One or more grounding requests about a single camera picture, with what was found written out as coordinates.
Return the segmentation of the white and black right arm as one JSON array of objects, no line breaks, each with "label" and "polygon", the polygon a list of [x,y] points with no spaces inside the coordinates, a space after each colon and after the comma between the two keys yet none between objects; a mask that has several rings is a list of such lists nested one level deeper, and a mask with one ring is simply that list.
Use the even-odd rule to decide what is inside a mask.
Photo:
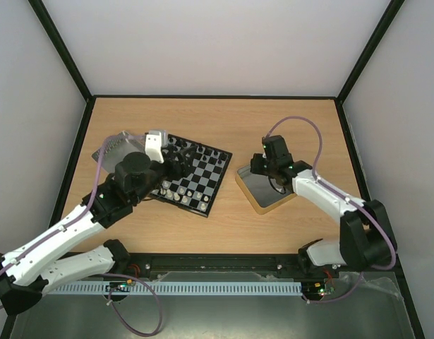
[{"label": "white and black right arm", "polygon": [[326,265],[390,270],[397,262],[387,212],[379,201],[354,197],[323,179],[308,163],[256,153],[251,172],[274,179],[285,190],[303,197],[339,225],[339,239],[318,239],[299,249],[299,270],[312,277]]}]

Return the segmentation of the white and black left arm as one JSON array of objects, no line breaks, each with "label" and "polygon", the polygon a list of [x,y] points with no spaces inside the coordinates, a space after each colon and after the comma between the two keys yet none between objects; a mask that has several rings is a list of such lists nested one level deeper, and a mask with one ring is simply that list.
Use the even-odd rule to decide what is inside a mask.
[{"label": "white and black left arm", "polygon": [[170,149],[162,162],[142,152],[127,154],[114,173],[96,186],[63,220],[22,247],[0,253],[0,310],[8,315],[27,311],[56,287],[87,277],[108,273],[127,257],[123,246],[112,253],[101,246],[90,258],[76,256],[77,268],[61,257],[83,240],[95,235],[133,212],[165,180],[191,173],[197,148]]}]

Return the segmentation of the black chess pieces row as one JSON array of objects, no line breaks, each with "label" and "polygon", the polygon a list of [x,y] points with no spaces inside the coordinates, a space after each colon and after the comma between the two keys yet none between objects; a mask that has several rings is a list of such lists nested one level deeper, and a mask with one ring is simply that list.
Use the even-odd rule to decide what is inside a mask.
[{"label": "black chess pieces row", "polygon": [[211,164],[212,166],[223,167],[230,161],[232,154],[209,145],[198,143],[173,134],[168,135],[168,145],[178,152],[183,148],[195,148],[194,166],[200,163]]}]

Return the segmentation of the right circuit board with LED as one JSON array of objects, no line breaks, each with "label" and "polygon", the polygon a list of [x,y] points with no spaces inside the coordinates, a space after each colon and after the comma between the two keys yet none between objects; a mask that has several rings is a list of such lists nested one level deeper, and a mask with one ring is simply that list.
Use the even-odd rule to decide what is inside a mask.
[{"label": "right circuit board with LED", "polygon": [[303,292],[307,297],[324,297],[335,291],[335,283],[332,280],[307,282],[303,286]]}]

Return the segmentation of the circuit board with led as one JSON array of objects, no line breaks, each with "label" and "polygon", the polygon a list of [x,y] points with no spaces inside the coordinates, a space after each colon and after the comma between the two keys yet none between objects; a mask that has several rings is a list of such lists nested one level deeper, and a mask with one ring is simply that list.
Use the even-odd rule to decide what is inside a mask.
[{"label": "circuit board with led", "polygon": [[109,291],[115,292],[130,292],[136,286],[136,281],[128,279],[125,281],[110,282],[108,286]]},{"label": "circuit board with led", "polygon": [[335,283],[332,280],[307,282],[303,286],[303,292],[307,297],[324,297],[335,291]]}]

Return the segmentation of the left circuit board with LED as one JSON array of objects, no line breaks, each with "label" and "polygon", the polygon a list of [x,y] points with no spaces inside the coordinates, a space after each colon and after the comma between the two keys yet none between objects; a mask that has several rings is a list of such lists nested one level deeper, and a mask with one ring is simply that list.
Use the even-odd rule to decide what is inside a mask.
[{"label": "left circuit board with LED", "polygon": [[136,281],[128,279],[125,281],[110,282],[108,286],[109,291],[115,292],[130,292],[136,286]]}]

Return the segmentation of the gold rimmed metal tin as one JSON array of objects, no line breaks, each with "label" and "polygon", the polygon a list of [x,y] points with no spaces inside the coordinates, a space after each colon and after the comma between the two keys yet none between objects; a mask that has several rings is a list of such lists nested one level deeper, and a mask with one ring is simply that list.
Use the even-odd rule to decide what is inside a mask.
[{"label": "gold rimmed metal tin", "polygon": [[266,176],[252,174],[250,165],[239,168],[235,180],[254,211],[259,215],[271,212],[296,197],[272,183]]}]

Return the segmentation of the black and silver chessboard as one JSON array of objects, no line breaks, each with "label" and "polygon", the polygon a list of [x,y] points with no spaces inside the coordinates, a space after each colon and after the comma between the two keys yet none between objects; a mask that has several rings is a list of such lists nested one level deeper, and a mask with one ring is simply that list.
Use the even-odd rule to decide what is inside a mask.
[{"label": "black and silver chessboard", "polygon": [[[167,139],[167,148],[163,150],[163,153],[166,154],[170,150],[175,151],[171,145],[168,145],[168,139]],[[196,167],[194,166],[193,163],[193,171],[190,175],[180,180],[168,181],[169,182],[168,188],[164,188],[163,186],[161,186],[160,188],[155,189],[150,194],[150,198],[154,198],[158,201],[162,201],[165,203],[170,203],[172,205],[175,205],[178,208],[182,208],[189,212],[196,213],[203,217],[208,217],[212,205],[215,202],[215,199],[217,197],[217,192],[219,191],[219,188],[222,184],[224,175],[227,171],[230,161],[228,161],[228,163],[223,167],[212,166],[211,164],[205,164],[205,163],[200,163]],[[179,193],[180,187],[183,187],[186,190],[184,195],[181,195]],[[159,190],[161,188],[166,190],[170,189],[171,192],[173,193],[173,197],[167,198],[167,194],[165,196],[161,196],[159,194]],[[187,196],[188,191],[192,191],[193,196],[191,198],[188,197],[187,204],[183,204],[181,202],[182,198],[184,196]],[[198,192],[200,192],[203,195],[201,199],[196,198],[196,194]],[[174,193],[178,193],[180,195],[181,199],[179,201],[174,200]],[[201,203],[207,204],[207,210],[200,209]]]}]

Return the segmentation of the silver textured metal tray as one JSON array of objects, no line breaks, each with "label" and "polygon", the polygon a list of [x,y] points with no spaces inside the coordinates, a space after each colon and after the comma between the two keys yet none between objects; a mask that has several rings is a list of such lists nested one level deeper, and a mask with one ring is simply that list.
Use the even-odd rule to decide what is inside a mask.
[{"label": "silver textured metal tray", "polygon": [[115,166],[132,152],[145,152],[145,134],[133,136],[128,131],[120,132],[104,149],[102,169],[108,173],[114,172]]}]

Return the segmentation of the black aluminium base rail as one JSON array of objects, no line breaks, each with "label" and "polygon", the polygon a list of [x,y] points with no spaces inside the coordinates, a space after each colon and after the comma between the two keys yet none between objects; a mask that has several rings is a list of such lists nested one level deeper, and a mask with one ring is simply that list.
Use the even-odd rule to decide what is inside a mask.
[{"label": "black aluminium base rail", "polygon": [[335,277],[342,271],[354,272],[351,266],[333,268],[332,265],[306,268],[298,254],[149,254],[131,253],[122,268],[113,273],[135,274],[139,278],[155,279],[168,272],[254,272],[276,278],[310,280]]}]

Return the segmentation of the black cage frame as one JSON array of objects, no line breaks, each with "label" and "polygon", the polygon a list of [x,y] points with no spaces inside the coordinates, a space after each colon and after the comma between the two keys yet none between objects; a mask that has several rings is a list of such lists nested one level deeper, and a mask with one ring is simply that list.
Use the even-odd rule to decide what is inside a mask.
[{"label": "black cage frame", "polygon": [[[53,44],[56,52],[60,56],[63,64],[71,75],[75,85],[83,96],[86,102],[85,109],[83,111],[82,119],[78,127],[78,132],[74,140],[71,155],[68,159],[68,164],[66,166],[66,171],[61,183],[61,188],[59,189],[59,194],[54,205],[51,220],[49,225],[52,226],[55,222],[59,221],[59,217],[64,210],[66,204],[66,194],[69,192],[71,187],[73,172],[76,169],[76,165],[79,158],[79,151],[83,147],[83,141],[85,140],[85,133],[88,129],[90,123],[90,118],[92,116],[92,109],[95,106],[96,99],[100,98],[100,95],[93,95],[85,84],[83,77],[76,66],[67,46],[65,45],[60,32],[55,26],[52,17],[50,16],[46,6],[43,1],[29,1],[28,2],[34,14],[37,16],[38,21],[42,25],[44,31],[46,32],[49,40]],[[369,198],[366,177],[361,169],[361,161],[358,155],[358,151],[355,150],[354,137],[349,128],[347,117],[343,108],[343,103],[345,99],[348,98],[349,93],[353,89],[357,80],[361,76],[364,68],[370,61],[374,51],[380,44],[380,41],[384,37],[388,28],[391,26],[392,22],[399,13],[400,8],[404,4],[403,1],[390,1],[387,5],[384,13],[382,14],[378,24],[376,25],[372,35],[370,36],[367,44],[365,45],[360,57],[355,63],[349,77],[345,81],[338,96],[293,96],[293,95],[111,95],[111,98],[169,98],[169,99],[213,99],[213,100],[333,100],[336,106],[339,123],[342,128],[342,133],[344,135],[344,140],[347,146],[349,157],[351,160],[351,165],[354,170],[356,182],[358,188],[360,189],[361,196],[363,198]]]}]

